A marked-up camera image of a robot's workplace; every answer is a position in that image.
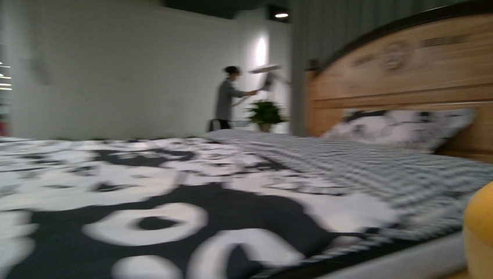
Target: woman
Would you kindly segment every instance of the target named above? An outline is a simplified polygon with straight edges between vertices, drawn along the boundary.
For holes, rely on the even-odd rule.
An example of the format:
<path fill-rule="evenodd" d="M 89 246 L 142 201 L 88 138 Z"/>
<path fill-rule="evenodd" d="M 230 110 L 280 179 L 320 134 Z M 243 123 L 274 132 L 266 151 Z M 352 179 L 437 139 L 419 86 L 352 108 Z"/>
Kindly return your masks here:
<path fill-rule="evenodd" d="M 209 123 L 209 131 L 215 130 L 213 128 L 214 121 L 219 121 L 221 129 L 230 129 L 231 121 L 231 111 L 233 107 L 233 97 L 244 97 L 244 96 L 253 96 L 257 94 L 258 90 L 253 91 L 240 91 L 234 87 L 233 82 L 240 76 L 240 69 L 236 66 L 229 66 L 224 68 L 224 71 L 227 73 L 226 79 L 219 86 L 218 94 L 217 94 L 217 104 L 216 104 L 216 118 L 211 120 Z"/>

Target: floor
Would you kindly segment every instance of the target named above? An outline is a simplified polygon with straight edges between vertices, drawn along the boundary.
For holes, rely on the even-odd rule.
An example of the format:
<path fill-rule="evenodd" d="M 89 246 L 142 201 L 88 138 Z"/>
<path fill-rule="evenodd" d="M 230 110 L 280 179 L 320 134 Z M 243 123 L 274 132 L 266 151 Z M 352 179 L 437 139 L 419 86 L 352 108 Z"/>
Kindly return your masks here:
<path fill-rule="evenodd" d="M 467 273 L 467 270 L 463 270 L 463 271 L 451 274 L 449 276 L 442 277 L 440 279 L 471 279 L 471 277 Z"/>

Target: pillow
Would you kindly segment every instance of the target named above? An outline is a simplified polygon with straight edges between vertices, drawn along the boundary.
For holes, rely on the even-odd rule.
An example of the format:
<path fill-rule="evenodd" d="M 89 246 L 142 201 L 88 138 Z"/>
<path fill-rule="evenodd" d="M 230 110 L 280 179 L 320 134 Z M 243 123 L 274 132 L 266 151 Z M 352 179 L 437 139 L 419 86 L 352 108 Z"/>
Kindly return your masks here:
<path fill-rule="evenodd" d="M 476 109 L 439 111 L 345 109 L 345 119 L 321 136 L 377 144 L 402 151 L 433 153 L 469 126 Z"/>

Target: dark hair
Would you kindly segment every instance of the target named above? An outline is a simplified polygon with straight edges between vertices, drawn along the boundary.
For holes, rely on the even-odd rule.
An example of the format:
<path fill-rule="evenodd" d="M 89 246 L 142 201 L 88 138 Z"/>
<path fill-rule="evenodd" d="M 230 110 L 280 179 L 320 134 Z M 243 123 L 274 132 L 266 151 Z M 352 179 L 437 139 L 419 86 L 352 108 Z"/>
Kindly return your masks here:
<path fill-rule="evenodd" d="M 239 74 L 240 68 L 237 66 L 229 66 L 229 67 L 224 68 L 224 71 L 228 74 Z"/>

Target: green leaves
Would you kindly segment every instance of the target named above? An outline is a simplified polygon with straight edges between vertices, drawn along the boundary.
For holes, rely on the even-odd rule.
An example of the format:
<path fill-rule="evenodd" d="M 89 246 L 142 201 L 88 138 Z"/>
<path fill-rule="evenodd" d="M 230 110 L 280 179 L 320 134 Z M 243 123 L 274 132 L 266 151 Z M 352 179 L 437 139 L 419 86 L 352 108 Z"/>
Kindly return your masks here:
<path fill-rule="evenodd" d="M 257 124 L 277 124 L 284 122 L 279 115 L 279 108 L 271 101 L 258 101 L 248 111 L 253 112 L 249 117 L 250 122 Z"/>

